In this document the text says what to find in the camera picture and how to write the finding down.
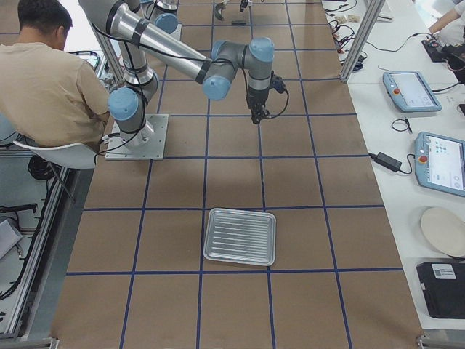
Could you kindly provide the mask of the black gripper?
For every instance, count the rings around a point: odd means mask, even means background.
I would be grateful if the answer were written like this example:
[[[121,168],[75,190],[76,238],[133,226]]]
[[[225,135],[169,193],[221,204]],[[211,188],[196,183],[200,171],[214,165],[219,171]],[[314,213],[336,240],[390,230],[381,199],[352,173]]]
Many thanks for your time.
[[[251,111],[251,120],[253,124],[259,124],[261,120],[266,119],[270,112],[266,107],[268,92],[255,91],[246,94],[246,102]]]

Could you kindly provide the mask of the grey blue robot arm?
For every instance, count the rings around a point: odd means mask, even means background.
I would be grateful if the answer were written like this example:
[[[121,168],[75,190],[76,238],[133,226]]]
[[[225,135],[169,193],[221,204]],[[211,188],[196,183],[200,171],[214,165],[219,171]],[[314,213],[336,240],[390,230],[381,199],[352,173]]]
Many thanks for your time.
[[[171,34],[179,24],[175,1],[145,0],[140,2],[145,19]]]
[[[137,1],[80,1],[91,26],[119,43],[126,68],[126,85],[139,87],[142,103],[156,91],[155,74],[145,53],[195,80],[210,100],[223,100],[239,69],[248,74],[246,102],[254,124],[267,119],[266,102],[272,81],[274,44],[267,37],[250,44],[217,41],[211,57],[189,47],[145,19]]]

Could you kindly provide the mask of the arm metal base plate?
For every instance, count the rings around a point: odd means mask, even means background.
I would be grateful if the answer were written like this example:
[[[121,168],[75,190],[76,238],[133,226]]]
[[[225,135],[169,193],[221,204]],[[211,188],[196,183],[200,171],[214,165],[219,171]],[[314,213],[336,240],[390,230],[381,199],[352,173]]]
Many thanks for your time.
[[[146,114],[145,126],[124,144],[132,135],[121,133],[114,122],[112,133],[119,136],[109,139],[105,158],[108,161],[162,160],[168,124],[168,114]]]

